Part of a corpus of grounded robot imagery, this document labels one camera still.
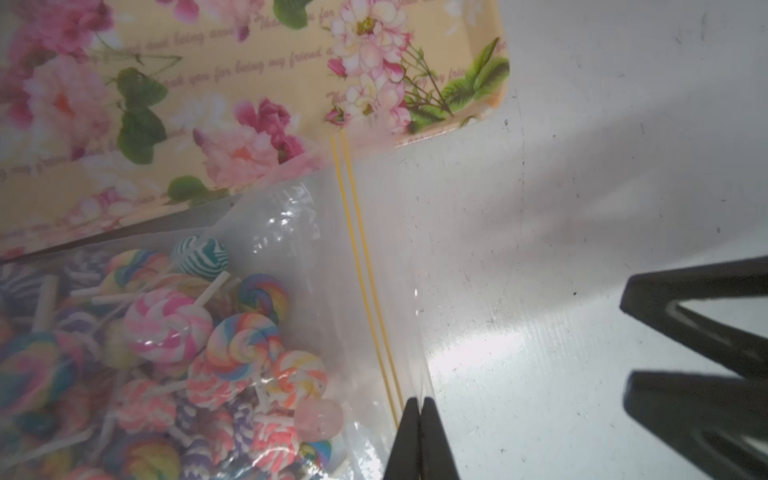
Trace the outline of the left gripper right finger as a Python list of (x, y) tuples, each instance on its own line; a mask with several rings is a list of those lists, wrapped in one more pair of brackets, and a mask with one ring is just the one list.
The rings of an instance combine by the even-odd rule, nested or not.
[(426, 397), (420, 413), (420, 478), (459, 480), (450, 444), (435, 400)]

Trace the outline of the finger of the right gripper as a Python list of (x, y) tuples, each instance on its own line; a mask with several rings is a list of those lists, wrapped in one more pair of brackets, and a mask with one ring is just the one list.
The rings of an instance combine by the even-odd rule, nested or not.
[(626, 413), (712, 479), (765, 479), (767, 383), (736, 377), (634, 371)]
[(685, 301), (767, 295), (765, 256), (631, 276), (620, 310), (744, 378), (767, 376), (767, 339), (711, 319)]

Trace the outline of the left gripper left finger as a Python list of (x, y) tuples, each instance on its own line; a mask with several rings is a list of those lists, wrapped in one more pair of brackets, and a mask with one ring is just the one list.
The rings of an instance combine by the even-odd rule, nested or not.
[(405, 404), (384, 472), (384, 480), (419, 480), (421, 477), (421, 415), (415, 397)]

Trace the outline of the clear ziploc bag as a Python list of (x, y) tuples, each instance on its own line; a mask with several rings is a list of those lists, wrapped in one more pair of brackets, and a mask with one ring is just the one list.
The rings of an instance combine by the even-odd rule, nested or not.
[(416, 328), (383, 128), (207, 229), (1, 265), (5, 479), (418, 479)]

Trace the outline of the pile of colourful lollipop candies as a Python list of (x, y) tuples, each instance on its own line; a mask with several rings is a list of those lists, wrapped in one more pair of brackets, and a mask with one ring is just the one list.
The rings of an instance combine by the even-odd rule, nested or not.
[(5, 479), (335, 479), (344, 418), (291, 295), (222, 241), (1, 267)]

